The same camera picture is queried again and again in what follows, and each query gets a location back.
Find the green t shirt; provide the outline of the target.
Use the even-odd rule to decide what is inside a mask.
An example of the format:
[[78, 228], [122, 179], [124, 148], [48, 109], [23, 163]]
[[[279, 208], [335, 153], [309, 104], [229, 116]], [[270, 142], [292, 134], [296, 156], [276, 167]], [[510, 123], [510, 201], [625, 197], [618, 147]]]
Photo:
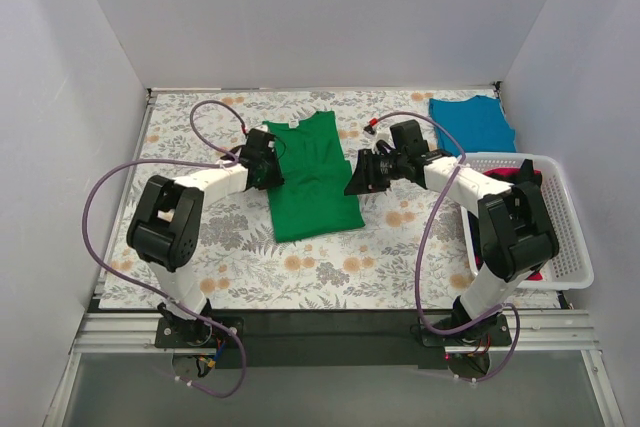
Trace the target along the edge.
[[365, 226], [358, 199], [344, 189], [352, 177], [332, 111], [289, 123], [266, 121], [284, 184], [268, 191], [275, 240], [296, 242]]

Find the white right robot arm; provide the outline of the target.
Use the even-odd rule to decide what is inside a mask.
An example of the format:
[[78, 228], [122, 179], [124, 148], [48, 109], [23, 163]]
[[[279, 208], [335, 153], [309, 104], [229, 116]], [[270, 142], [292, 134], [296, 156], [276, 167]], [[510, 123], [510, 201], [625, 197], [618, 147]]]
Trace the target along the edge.
[[559, 253], [552, 221], [525, 161], [514, 183], [487, 176], [466, 165], [463, 154], [432, 150], [417, 121], [392, 125], [390, 142], [378, 140], [357, 153], [347, 196], [384, 192], [395, 180], [407, 180], [438, 193], [475, 217], [483, 266], [458, 296], [451, 314], [435, 324], [420, 319], [425, 332], [475, 344], [496, 324], [507, 298], [530, 275]]

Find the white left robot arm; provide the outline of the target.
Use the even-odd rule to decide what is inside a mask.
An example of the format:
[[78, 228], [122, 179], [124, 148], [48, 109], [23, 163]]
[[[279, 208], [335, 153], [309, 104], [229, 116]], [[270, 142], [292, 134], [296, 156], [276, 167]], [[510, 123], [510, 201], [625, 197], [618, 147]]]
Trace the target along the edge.
[[191, 265], [204, 210], [233, 194], [283, 184], [276, 136], [265, 127], [250, 130], [234, 156], [210, 167], [175, 178], [155, 175], [147, 181], [127, 231], [127, 245], [168, 295], [158, 310], [188, 345], [203, 346], [214, 332], [204, 316], [210, 303]]

